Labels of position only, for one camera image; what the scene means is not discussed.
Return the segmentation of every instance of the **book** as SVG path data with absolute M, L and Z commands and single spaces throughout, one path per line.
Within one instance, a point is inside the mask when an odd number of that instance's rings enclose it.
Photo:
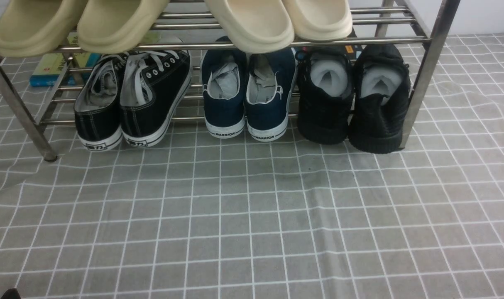
M 142 44 L 158 42 L 160 39 L 159 32 L 148 32 L 144 36 Z M 77 33 L 70 33 L 68 40 L 70 45 L 76 46 L 78 44 Z M 95 53 L 76 53 L 74 56 L 82 68 L 93 68 L 100 59 L 100 54 Z M 30 85 L 32 87 L 54 86 L 65 66 L 66 61 L 62 54 L 44 55 L 29 78 Z M 84 73 L 83 79 L 86 81 L 89 75 L 90 73 Z M 68 78 L 67 85 L 75 85 L 73 76 Z

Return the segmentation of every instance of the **sneaker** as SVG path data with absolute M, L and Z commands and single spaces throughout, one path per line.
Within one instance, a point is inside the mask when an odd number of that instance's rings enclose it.
M 119 98 L 127 59 L 127 54 L 102 57 L 75 101 L 77 133 L 89 151 L 108 151 L 121 142 Z
M 245 109 L 248 132 L 255 140 L 277 140 L 287 130 L 289 102 L 298 73 L 294 53 L 288 48 L 250 57 Z
M 214 137 L 232 138 L 245 128 L 246 67 L 246 54 L 239 50 L 209 50 L 202 58 L 205 121 Z
M 192 74 L 188 51 L 146 51 L 128 59 L 120 103 L 129 144 L 150 147 L 163 139 Z
M 334 47 L 301 51 L 297 58 L 300 134 L 320 144 L 343 142 L 353 102 L 350 61 Z
M 388 154 L 401 144 L 411 87 L 408 65 L 392 44 L 369 45 L 354 68 L 355 112 L 348 138 L 364 152 Z

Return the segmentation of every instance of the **canvas shoe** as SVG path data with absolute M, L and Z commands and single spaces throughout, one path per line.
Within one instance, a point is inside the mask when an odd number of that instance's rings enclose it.
M 408 65 L 392 44 L 368 45 L 353 67 L 355 111 L 348 138 L 364 152 L 398 150 L 409 109 Z
M 75 101 L 77 133 L 89 151 L 108 151 L 121 142 L 119 98 L 127 59 L 127 54 L 102 57 Z
M 277 140 L 289 123 L 289 102 L 298 74 L 295 50 L 250 57 L 245 109 L 248 132 L 262 142 Z
M 232 138 L 245 128 L 246 68 L 246 54 L 239 50 L 209 50 L 202 57 L 205 121 L 214 137 Z
M 294 41 L 281 0 L 205 0 L 233 44 L 247 53 L 270 53 Z
M 129 144 L 150 147 L 163 139 L 191 85 L 188 51 L 146 51 L 129 57 L 121 92 L 121 128 Z
M 353 103 L 350 61 L 338 47 L 300 51 L 297 59 L 300 134 L 320 144 L 343 142 Z
M 346 38 L 352 32 L 348 0 L 283 0 L 294 31 L 308 40 Z

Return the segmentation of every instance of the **cream slide sandal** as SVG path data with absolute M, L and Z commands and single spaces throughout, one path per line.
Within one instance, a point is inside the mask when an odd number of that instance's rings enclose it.
M 29 57 L 58 47 L 88 0 L 11 0 L 0 19 L 0 54 Z
M 284 5 L 301 38 L 334 40 L 352 32 L 348 0 L 284 0 Z
M 89 0 L 78 25 L 79 45 L 115 54 L 136 47 L 169 0 Z
M 294 41 L 291 19 L 281 0 L 205 0 L 213 16 L 241 51 L 260 54 Z

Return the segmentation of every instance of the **floor mat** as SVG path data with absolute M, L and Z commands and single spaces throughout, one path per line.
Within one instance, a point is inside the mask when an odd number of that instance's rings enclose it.
M 414 79 L 423 50 L 400 51 Z M 24 90 L 26 61 L 7 63 Z M 23 97 L 37 111 L 44 92 Z M 313 144 L 294 123 L 267 144 L 175 123 L 156 148 L 107 153 L 72 127 L 47 136 L 56 163 L 0 101 L 0 294 L 504 298 L 504 34 L 448 39 L 390 155 Z

